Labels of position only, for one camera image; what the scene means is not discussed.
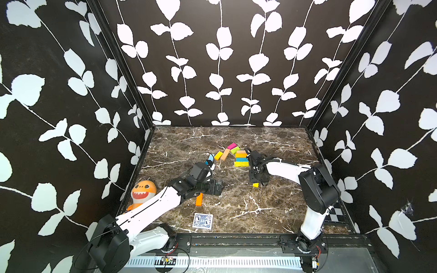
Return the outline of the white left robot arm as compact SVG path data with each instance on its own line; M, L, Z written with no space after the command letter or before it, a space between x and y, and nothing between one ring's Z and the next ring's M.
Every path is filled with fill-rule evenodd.
M143 230L160 216L172 210L188 199L201 193L219 196L223 191L223 182L211 175L196 178L188 173L171 180L155 197L124 215L116 218L106 215L97 226L85 247L97 269L102 273L117 273L140 250L145 253L163 248L168 239L169 230L158 227L149 232ZM152 241L163 240L159 245Z

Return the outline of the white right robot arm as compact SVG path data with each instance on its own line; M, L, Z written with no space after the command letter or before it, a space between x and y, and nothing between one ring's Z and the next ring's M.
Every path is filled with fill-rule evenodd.
M315 241L322 233L326 215L338 201L340 190L328 169L321 163L298 165L245 149L249 161L249 180L267 186L271 176L279 176L300 185L307 205L300 236Z

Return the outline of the amber yellow short block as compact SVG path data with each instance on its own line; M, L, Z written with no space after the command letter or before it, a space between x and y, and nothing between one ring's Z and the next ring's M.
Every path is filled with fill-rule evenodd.
M214 159L216 161L220 160L220 158L223 156L223 154L224 153L222 151L219 151L217 154L215 154Z

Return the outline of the orange block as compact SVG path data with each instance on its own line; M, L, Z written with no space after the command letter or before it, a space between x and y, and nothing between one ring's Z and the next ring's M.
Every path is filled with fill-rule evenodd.
M195 206L196 206L196 207L201 207L201 206L202 206L202 202L203 202L203 194L200 193L200 194L196 197Z

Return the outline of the natural wood short block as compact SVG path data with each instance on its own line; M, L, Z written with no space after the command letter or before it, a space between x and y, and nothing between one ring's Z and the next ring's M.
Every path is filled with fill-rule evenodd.
M225 149L222 156L220 157L220 160L225 161L229 154L230 154L230 149Z

